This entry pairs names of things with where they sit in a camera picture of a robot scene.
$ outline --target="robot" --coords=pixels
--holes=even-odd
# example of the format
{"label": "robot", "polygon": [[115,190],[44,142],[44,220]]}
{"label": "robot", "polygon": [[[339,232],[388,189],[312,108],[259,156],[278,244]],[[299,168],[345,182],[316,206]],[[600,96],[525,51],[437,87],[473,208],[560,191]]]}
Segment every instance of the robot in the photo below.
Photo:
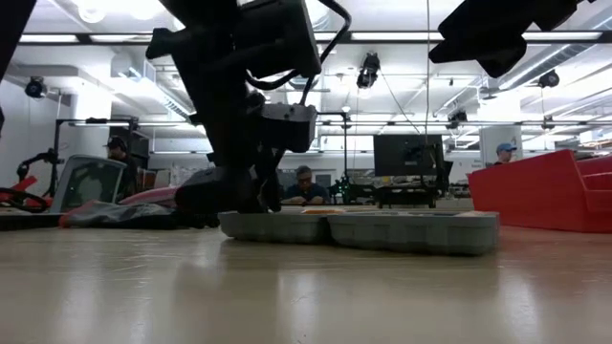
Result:
{"label": "robot", "polygon": [[[303,0],[161,0],[186,28],[155,29],[148,58],[171,55],[215,155],[215,167],[194,175],[176,193],[186,211],[216,214],[280,211],[276,167],[288,150],[306,152],[317,110],[305,106],[321,63],[351,25],[335,0],[319,0],[344,19],[321,56]],[[466,0],[438,28],[445,41],[429,53],[434,63],[477,60],[492,77],[507,73],[525,54],[523,34],[533,23],[549,31],[582,0]],[[35,0],[10,2],[0,20],[4,75]],[[276,81],[265,77],[284,74]],[[255,91],[308,78],[299,104],[266,104]]]}

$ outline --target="gray tray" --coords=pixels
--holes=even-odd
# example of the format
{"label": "gray tray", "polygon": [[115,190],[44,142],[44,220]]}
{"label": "gray tray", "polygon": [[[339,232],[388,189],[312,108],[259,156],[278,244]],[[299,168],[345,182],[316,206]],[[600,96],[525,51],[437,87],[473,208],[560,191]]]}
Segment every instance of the gray tray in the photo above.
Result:
{"label": "gray tray", "polygon": [[277,214],[219,214],[221,230],[236,240],[284,244],[329,244],[332,242],[325,215],[299,212]]}
{"label": "gray tray", "polygon": [[399,252],[482,255],[497,246],[494,213],[371,212],[328,217],[340,245]]}

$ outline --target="cap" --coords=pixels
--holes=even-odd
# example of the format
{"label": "cap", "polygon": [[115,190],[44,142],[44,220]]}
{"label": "cap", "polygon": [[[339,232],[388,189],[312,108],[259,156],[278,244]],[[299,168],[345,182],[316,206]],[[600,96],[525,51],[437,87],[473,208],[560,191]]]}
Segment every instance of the cap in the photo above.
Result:
{"label": "cap", "polygon": [[106,147],[110,149],[120,148],[123,152],[127,151],[125,142],[123,142],[123,140],[120,137],[109,138],[108,143],[106,143]]}
{"label": "cap", "polygon": [[497,153],[499,152],[512,152],[516,150],[516,146],[511,143],[500,143],[497,146]]}

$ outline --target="blue cap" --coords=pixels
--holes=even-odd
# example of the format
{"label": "blue cap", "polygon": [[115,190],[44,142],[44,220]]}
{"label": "blue cap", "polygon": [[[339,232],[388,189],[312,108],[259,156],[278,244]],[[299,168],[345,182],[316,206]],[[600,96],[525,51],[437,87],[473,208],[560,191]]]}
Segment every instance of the blue cap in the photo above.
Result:
{"label": "blue cap", "polygon": [[511,143],[500,143],[497,146],[497,153],[499,152],[512,152],[516,150],[516,146]]}

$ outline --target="table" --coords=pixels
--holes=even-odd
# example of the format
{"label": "table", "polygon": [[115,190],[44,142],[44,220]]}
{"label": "table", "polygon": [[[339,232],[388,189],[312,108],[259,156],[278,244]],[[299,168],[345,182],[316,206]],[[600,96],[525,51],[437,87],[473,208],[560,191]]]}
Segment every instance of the table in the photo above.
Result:
{"label": "table", "polygon": [[611,343],[612,236],[504,228],[481,258],[0,232],[4,343]]}

